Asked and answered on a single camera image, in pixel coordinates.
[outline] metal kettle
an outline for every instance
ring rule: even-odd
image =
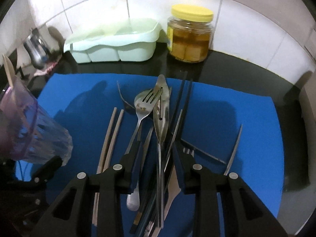
[[[26,38],[23,45],[30,55],[34,68],[43,69],[50,61],[51,52],[49,46],[37,28],[32,29],[32,33]]]

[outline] purple plastic cup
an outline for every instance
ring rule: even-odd
[[[67,164],[73,148],[68,130],[50,118],[19,78],[5,91],[0,110],[1,155],[33,164],[57,155]]]

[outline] blue cutting board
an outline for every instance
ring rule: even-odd
[[[117,90],[119,81],[124,98],[134,97],[152,88],[157,78],[124,74],[54,74],[40,97],[39,104],[68,129],[74,148],[68,164],[60,168],[48,183],[48,202],[52,202],[78,172],[95,174],[105,133],[113,108],[123,109]],[[181,81],[167,79],[172,87],[171,112]],[[137,117],[124,113],[111,165],[120,161],[137,123]],[[151,122],[145,121],[142,139]],[[238,173],[276,217],[281,202],[284,156],[277,113],[270,97],[257,96],[222,87],[193,83],[192,95],[182,138],[200,149],[228,161],[240,125],[243,124],[238,151],[231,171]],[[151,144],[144,171],[149,172],[155,160]],[[223,174],[225,165],[195,153],[195,160],[213,172]],[[126,208],[121,195],[124,236],[135,212]],[[179,236],[193,219],[194,195],[179,194],[169,211],[161,236]]]

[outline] jar of pickled food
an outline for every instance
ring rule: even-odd
[[[189,63],[205,60],[214,32],[213,12],[200,6],[176,4],[171,14],[167,29],[170,54]]]

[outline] metal fork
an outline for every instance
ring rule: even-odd
[[[192,150],[190,148],[183,147],[183,153],[190,154],[190,155],[192,155],[192,157],[194,157],[194,150]],[[164,207],[164,218],[165,219],[168,215],[168,212],[170,210],[170,207],[171,207],[173,200],[181,192],[181,189],[178,185],[178,179],[177,179],[175,168],[173,168],[171,171],[171,176],[169,179],[167,189],[168,189],[168,200],[167,200],[166,205]],[[148,223],[147,228],[145,230],[144,237],[149,237],[149,236],[157,237],[159,235],[161,228],[157,227],[157,225],[155,224],[155,219],[156,219],[156,214],[153,213],[151,220]]]
[[[138,132],[141,121],[153,111],[154,106],[159,100],[161,94],[162,94],[162,89],[160,89],[156,93],[154,93],[154,89],[151,89],[145,97],[140,97],[135,102],[136,115],[138,118],[138,122],[134,130],[134,133],[131,137],[130,143],[128,144],[128,147],[125,151],[125,154],[128,154],[130,152],[130,149],[132,147],[133,141]]]

